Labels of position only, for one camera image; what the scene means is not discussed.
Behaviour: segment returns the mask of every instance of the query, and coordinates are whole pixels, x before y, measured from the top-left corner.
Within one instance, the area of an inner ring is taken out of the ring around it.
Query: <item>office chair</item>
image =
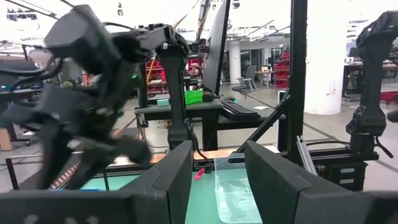
[[[254,92],[257,90],[257,86],[254,83],[254,75],[256,72],[256,66],[251,65],[246,69],[246,76],[244,78],[238,78],[240,86],[232,87],[232,91],[238,92],[244,97],[247,97],[248,93]]]

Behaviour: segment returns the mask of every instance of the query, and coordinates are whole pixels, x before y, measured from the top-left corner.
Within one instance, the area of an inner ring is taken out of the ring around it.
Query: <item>white pillar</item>
[[[308,1],[306,113],[340,112],[348,25],[346,5],[346,0]]]
[[[229,42],[229,79],[231,84],[238,84],[241,78],[241,46],[239,41]]]

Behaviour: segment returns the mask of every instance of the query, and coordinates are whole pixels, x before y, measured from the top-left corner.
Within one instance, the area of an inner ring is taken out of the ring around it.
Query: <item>transparent plastic bin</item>
[[[232,154],[215,158],[217,211],[224,223],[262,223],[243,157]]]

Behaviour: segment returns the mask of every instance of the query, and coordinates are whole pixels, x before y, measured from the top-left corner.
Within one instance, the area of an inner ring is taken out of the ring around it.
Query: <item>green table surface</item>
[[[234,176],[235,170],[228,170],[229,175]],[[188,203],[187,224],[219,224],[224,223],[218,217],[215,195],[215,172],[203,174],[201,179],[195,181],[192,173],[192,185]],[[126,175],[120,177],[108,177],[109,189],[117,190],[137,178],[138,175]],[[95,178],[87,182],[82,189],[106,190],[103,178]]]

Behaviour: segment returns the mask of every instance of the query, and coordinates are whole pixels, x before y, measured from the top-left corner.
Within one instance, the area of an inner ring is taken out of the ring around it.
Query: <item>green box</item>
[[[203,102],[203,90],[190,90],[185,92],[185,104],[191,105],[194,103]]]

